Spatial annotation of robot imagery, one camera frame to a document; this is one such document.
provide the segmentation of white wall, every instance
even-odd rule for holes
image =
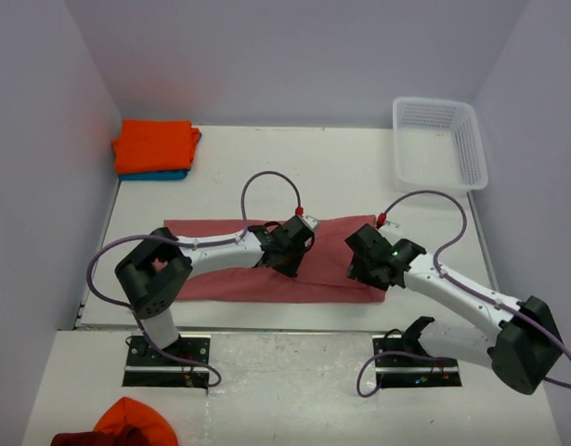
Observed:
[[[475,200],[500,288],[546,300],[571,347],[571,0],[531,1],[475,108],[489,170]],[[552,375],[571,381],[567,360]],[[547,393],[571,445],[571,390]]]
[[[60,0],[0,0],[0,445],[19,444],[71,328],[116,179],[119,125]]]
[[[472,100],[527,0],[67,0],[123,117],[368,125]]]

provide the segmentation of blue towel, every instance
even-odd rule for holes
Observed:
[[[143,172],[142,174],[119,175],[121,181],[165,181],[172,179],[184,179],[188,175],[188,169],[164,170],[161,172]]]

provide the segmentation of white table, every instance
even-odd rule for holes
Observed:
[[[288,174],[308,214],[318,218],[377,214],[400,192],[393,180],[392,132],[375,129],[201,127],[194,169],[181,182],[126,182],[106,242],[149,233],[166,218],[239,216],[240,188],[259,170]],[[466,197],[463,205],[469,206]],[[263,177],[248,196],[249,216],[281,219],[294,208],[289,186]],[[489,285],[474,228],[444,260]],[[389,216],[405,236],[433,251],[455,235],[457,211],[422,197]],[[105,256],[96,284],[124,299],[113,269],[131,249]],[[406,328],[421,315],[465,324],[422,295],[394,288],[380,305],[300,305],[187,302],[173,305],[182,327],[309,331]],[[98,330],[133,327],[121,308],[89,296],[82,325]],[[443,445],[557,446],[559,438],[543,387],[517,394],[489,370],[460,362],[463,387],[388,389],[363,400],[355,393],[360,364],[371,355],[370,335],[213,334],[210,362],[224,383],[206,396],[184,388],[121,387],[128,332],[58,333],[24,444],[47,445],[59,432],[93,428],[120,397],[140,400],[163,415],[186,445]],[[368,369],[366,383],[373,384]]]
[[[460,362],[463,387],[355,393],[368,334],[214,334],[210,390],[121,387],[127,333],[60,332],[24,445],[91,430],[119,398],[148,404],[181,446],[558,446],[543,387],[528,397],[482,367]],[[366,372],[365,386],[374,372]]]
[[[185,181],[123,182],[105,242],[150,233],[166,218],[237,218],[240,190],[260,170],[279,170],[298,185],[305,211],[318,218],[378,214],[402,192],[393,172],[392,130],[356,128],[268,128],[201,126],[203,137],[194,168]],[[452,268],[489,286],[486,266],[466,196],[469,229],[444,254]],[[286,219],[295,207],[290,186],[261,177],[247,197],[249,217]],[[404,235],[433,251],[460,228],[451,203],[438,197],[413,198],[391,220]],[[104,294],[125,300],[113,270],[132,249],[123,245],[105,255],[95,282]],[[421,315],[462,325],[466,322],[423,295],[395,287],[382,304],[264,304],[176,302],[180,327],[382,331],[406,328]],[[81,319],[87,327],[134,327],[132,315],[90,295]]]

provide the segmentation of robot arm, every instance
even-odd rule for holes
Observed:
[[[391,244],[384,237],[388,230],[382,227],[378,231],[365,225],[345,240],[354,253],[348,276],[384,290],[395,285],[409,288],[431,297],[474,325],[474,328],[448,327],[434,318],[421,317],[403,334],[405,350],[489,367],[509,387],[532,394],[562,352],[537,329],[498,303],[531,317],[561,339],[549,307],[534,296],[522,302],[489,290],[443,266],[444,273],[493,299],[496,305],[480,300],[440,275],[433,256],[418,244],[407,239]]]
[[[317,227],[311,216],[293,216],[271,231],[250,226],[243,234],[199,239],[175,237],[160,228],[152,235],[180,246],[146,240],[118,264],[115,274],[149,338],[167,348],[178,338],[170,306],[187,280],[220,269],[257,267],[295,277]]]

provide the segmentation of orange towel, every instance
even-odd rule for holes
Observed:
[[[190,169],[199,135],[199,129],[190,121],[124,119],[122,134],[111,143],[116,172],[122,175]]]

